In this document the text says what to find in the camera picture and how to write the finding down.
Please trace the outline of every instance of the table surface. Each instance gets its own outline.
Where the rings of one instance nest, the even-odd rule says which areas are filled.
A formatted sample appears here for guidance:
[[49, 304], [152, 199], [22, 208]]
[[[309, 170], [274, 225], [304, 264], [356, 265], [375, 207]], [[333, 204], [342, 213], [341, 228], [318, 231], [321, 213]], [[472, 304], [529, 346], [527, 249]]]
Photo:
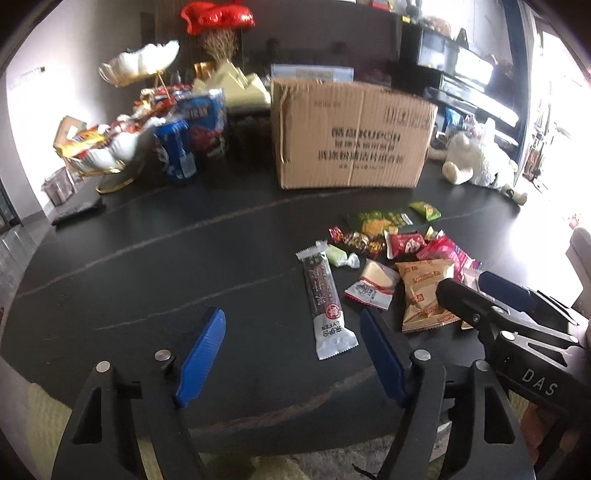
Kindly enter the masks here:
[[[359, 334], [361, 306], [343, 301], [359, 347], [319, 361], [295, 253], [343, 214], [437, 206], [442, 228], [485, 268], [572, 304], [582, 288], [565, 252], [570, 230], [544, 202], [523, 208], [497, 192], [452, 186], [427, 162], [416, 189], [282, 191], [269, 161], [219, 163], [186, 186], [143, 178], [104, 197], [107, 210], [47, 235], [7, 318], [0, 355], [72, 406], [109, 360], [133, 372], [168, 348], [190, 347], [195, 320], [224, 310], [227, 333], [200, 398], [185, 410], [199, 451], [273, 455], [361, 442], [395, 431]], [[333, 269], [339, 292], [359, 271]], [[385, 319], [404, 310], [400, 292]], [[447, 362], [483, 357], [474, 331], [450, 325], [409, 335]]]

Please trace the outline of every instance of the red foil balloon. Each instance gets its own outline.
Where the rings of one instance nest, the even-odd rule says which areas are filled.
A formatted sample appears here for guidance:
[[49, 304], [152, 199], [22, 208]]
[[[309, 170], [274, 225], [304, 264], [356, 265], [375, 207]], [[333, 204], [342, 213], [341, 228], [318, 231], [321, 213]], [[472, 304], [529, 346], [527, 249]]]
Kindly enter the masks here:
[[187, 33], [199, 35], [206, 28], [250, 28], [255, 20], [249, 8], [243, 5], [216, 5], [209, 2], [193, 2], [181, 11], [187, 22]]

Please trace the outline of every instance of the white pastry package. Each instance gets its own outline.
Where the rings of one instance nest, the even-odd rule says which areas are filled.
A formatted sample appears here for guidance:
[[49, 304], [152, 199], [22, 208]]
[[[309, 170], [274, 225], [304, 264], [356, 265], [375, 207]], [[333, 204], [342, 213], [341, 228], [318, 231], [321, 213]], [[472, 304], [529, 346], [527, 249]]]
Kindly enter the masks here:
[[391, 268], [367, 260], [361, 278], [345, 290], [345, 295], [365, 305], [388, 310], [400, 275]]

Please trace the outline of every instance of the red package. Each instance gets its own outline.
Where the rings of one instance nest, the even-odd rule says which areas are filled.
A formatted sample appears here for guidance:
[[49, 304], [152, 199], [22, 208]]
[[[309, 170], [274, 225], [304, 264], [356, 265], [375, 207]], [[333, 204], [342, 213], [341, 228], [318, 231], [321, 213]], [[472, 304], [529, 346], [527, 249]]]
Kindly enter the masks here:
[[415, 254], [427, 245], [420, 233], [392, 235], [385, 231], [384, 235], [386, 237], [387, 256], [389, 260], [393, 260], [401, 254]]
[[480, 270], [482, 264], [471, 257], [458, 247], [448, 236], [442, 236], [429, 243], [423, 250], [417, 253], [419, 260], [433, 260], [435, 258], [445, 258], [453, 260], [453, 278], [459, 282], [463, 279], [464, 268], [474, 268]]

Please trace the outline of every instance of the plush lamb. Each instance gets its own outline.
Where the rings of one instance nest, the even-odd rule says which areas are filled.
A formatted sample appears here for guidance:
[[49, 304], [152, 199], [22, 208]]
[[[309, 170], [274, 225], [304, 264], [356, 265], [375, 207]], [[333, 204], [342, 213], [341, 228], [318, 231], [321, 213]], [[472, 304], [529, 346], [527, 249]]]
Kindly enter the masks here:
[[429, 149], [429, 158], [444, 161], [443, 176], [454, 185], [467, 181], [479, 187], [498, 190], [518, 205], [527, 201], [526, 193], [513, 188], [517, 164], [495, 143], [495, 121], [489, 118], [480, 138], [456, 134], [447, 150]]

